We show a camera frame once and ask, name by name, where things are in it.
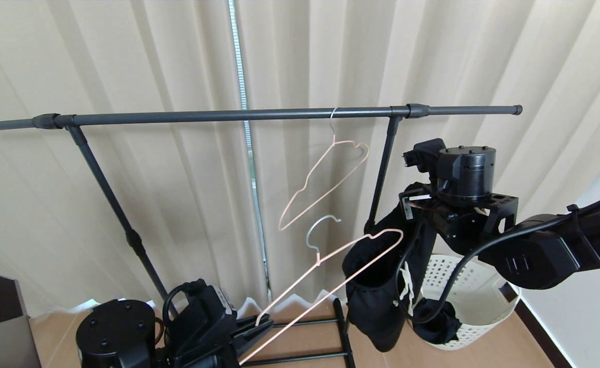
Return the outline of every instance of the white plastic basket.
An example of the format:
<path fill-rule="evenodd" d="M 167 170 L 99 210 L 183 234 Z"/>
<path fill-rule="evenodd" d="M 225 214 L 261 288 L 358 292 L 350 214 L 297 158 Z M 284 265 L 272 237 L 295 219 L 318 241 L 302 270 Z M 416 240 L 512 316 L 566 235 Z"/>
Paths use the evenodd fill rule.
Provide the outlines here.
<path fill-rule="evenodd" d="M 433 254 L 423 281 L 422 296 L 438 300 L 460 259 Z M 457 331 L 459 340 L 447 344 L 428 344 L 443 350 L 461 349 L 509 317 L 520 300 L 520 289 L 518 296 L 507 302 L 499 291 L 505 282 L 494 269 L 474 261 L 468 262 L 447 298 L 454 307 L 457 319 L 461 321 L 461 328 Z"/>

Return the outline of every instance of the wooden floor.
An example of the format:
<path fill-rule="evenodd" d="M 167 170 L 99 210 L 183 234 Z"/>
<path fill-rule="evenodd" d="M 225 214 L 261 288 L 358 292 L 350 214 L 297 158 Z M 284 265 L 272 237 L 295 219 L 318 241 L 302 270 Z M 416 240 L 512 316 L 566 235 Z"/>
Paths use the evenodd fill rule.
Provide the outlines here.
<path fill-rule="evenodd" d="M 299 303 L 289 305 L 281 312 L 273 314 L 273 319 L 275 322 L 290 321 L 303 309 Z M 45 314 L 31 319 L 36 347 L 43 368 L 79 368 L 75 331 L 88 313 Z M 255 313 L 256 310 L 252 309 L 246 315 Z M 305 318 L 319 319 L 333 316 L 331 303 L 325 302 Z M 409 325 L 403 329 L 395 349 L 384 354 L 375 350 L 368 338 L 356 327 L 351 326 L 349 330 L 354 358 L 359 368 L 552 367 L 545 353 L 515 314 L 486 333 L 480 340 L 454 352 L 446 352 L 427 345 L 414 334 Z M 341 347 L 336 324 L 297 326 L 283 333 L 252 359 L 280 358 L 339 350 Z M 338 357 L 269 366 L 271 368 L 323 368 L 345 366 L 345 363 L 343 358 Z"/>

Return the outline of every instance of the black metal rod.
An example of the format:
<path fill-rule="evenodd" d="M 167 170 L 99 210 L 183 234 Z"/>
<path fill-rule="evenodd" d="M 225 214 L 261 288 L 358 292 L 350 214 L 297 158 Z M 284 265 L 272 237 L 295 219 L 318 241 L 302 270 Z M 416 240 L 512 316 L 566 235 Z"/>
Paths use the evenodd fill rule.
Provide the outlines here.
<path fill-rule="evenodd" d="M 277 364 L 277 363 L 288 363 L 291 361 L 302 361 L 311 359 L 323 359 L 323 358 L 334 358 L 337 356 L 346 356 L 346 352 L 335 352 L 325 354 L 309 354 L 303 356 L 291 356 L 288 358 L 274 358 L 274 359 L 263 359 L 255 361 L 246 361 L 242 366 L 255 366 L 255 365 L 266 365 L 266 364 Z"/>
<path fill-rule="evenodd" d="M 368 215 L 368 221 L 363 226 L 363 232 L 369 234 L 372 227 L 375 225 L 375 216 L 377 215 L 377 207 L 380 205 L 380 198 L 382 197 L 382 188 L 384 187 L 384 179 L 386 178 L 386 170 L 388 170 L 388 161 L 393 150 L 393 142 L 395 142 L 395 135 L 397 133 L 397 127 L 402 121 L 402 118 L 391 117 L 388 122 L 388 129 L 386 130 L 386 142 L 384 142 L 384 151 L 382 152 L 382 163 L 380 164 L 380 170 L 377 174 L 377 183 L 375 184 L 375 192 L 372 194 L 372 205 L 370 205 L 370 214 Z"/>
<path fill-rule="evenodd" d="M 113 213 L 116 214 L 118 221 L 120 221 L 122 228 L 125 230 L 125 234 L 127 235 L 127 243 L 134 250 L 136 256 L 139 257 L 141 263 L 143 263 L 143 267 L 145 267 L 147 274 L 150 276 L 150 279 L 157 288 L 161 298 L 166 300 L 166 297 L 168 296 L 166 287 L 164 287 L 163 282 L 161 282 L 161 279 L 157 274 L 157 271 L 154 269 L 154 265 L 152 265 L 150 257 L 147 256 L 145 248 L 143 247 L 143 242 L 141 241 L 141 237 L 138 235 L 138 233 L 136 233 L 134 228 L 131 227 L 129 220 L 127 220 L 125 212 L 122 210 L 122 207 L 113 193 L 111 186 L 108 184 L 108 181 L 106 180 L 106 177 L 102 172 L 102 169 L 99 166 L 93 151 L 91 151 L 91 148 L 88 145 L 84 132 L 82 132 L 82 128 L 78 126 L 71 126 L 68 128 L 68 131 L 75 141 L 75 144 L 78 145 L 82 156 L 84 156 L 84 160 L 88 164 L 93 176 L 96 178 L 97 184 L 99 184 L 100 189 L 102 189 L 102 193 L 104 193 L 104 196 L 106 197 L 108 204 L 111 206 Z M 175 310 L 174 306 L 170 307 L 170 312 L 173 314 L 173 316 L 177 316 L 177 311 Z"/>
<path fill-rule="evenodd" d="M 343 351 L 346 352 L 344 355 L 346 368 L 355 368 L 354 354 L 352 353 L 352 345 L 349 343 L 349 336 L 347 335 L 347 326 L 349 323 L 343 317 L 343 308 L 340 305 L 340 300 L 336 298 L 334 300 L 334 313 L 337 316 L 337 326 L 339 328 L 339 337 L 341 339 L 341 345 Z"/>
<path fill-rule="evenodd" d="M 522 107 L 513 106 L 443 106 L 431 107 L 419 103 L 391 107 L 339 107 L 319 109 L 265 109 L 265 110 L 225 110 L 225 111 L 171 111 L 171 112 L 129 112 L 117 114 L 83 114 L 61 116 L 52 114 L 54 122 L 49 129 L 68 126 L 145 124 L 145 123 L 192 123 L 200 121 L 255 121 L 285 119 L 327 119 L 332 113 L 335 118 L 397 117 L 419 118 L 430 114 L 520 114 Z M 45 128 L 42 121 L 20 119 L 0 121 L 0 130 Z"/>
<path fill-rule="evenodd" d="M 320 324 L 329 324 L 332 322 L 336 322 L 338 321 L 335 318 L 328 318 L 328 319 L 316 319 L 314 321 L 299 321 L 299 322 L 295 322 L 293 324 L 293 327 L 295 326 L 310 326 L 310 325 L 320 325 Z M 276 329 L 276 328 L 283 328 L 288 324 L 273 324 L 272 328 Z"/>

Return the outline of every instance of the beige curtain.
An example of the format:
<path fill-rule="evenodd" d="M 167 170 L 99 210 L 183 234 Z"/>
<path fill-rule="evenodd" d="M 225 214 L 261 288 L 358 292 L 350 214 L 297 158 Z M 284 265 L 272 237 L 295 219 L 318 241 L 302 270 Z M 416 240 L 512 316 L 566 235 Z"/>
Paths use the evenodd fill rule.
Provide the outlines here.
<path fill-rule="evenodd" d="M 513 105 L 513 116 L 403 121 L 377 219 L 424 180 L 401 153 L 442 137 L 498 149 L 498 193 L 520 218 L 563 212 L 600 170 L 600 0 L 240 0 L 249 108 Z M 0 120 L 44 112 L 240 108 L 227 2 L 0 2 Z M 385 119 L 334 121 L 370 160 L 285 232 L 277 221 L 330 144 L 327 121 L 251 122 L 267 261 L 278 295 L 323 251 L 361 235 Z M 171 287 L 204 277 L 239 304 L 265 281 L 240 123 L 85 129 L 127 216 Z M 297 214 L 361 158 L 339 147 Z M 313 300 L 342 280 L 340 257 L 295 289 Z M 0 133 L 0 273 L 33 311 L 154 288 L 65 132 Z"/>

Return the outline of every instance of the wall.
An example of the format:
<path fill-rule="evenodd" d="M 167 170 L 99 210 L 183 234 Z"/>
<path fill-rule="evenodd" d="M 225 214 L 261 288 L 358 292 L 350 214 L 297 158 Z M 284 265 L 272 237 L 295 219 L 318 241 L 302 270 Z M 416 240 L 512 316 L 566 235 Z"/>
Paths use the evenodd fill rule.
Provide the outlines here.
<path fill-rule="evenodd" d="M 600 173 L 580 207 L 600 199 Z M 525 303 L 576 366 L 600 366 L 600 270 L 572 277 L 553 289 L 527 290 Z"/>

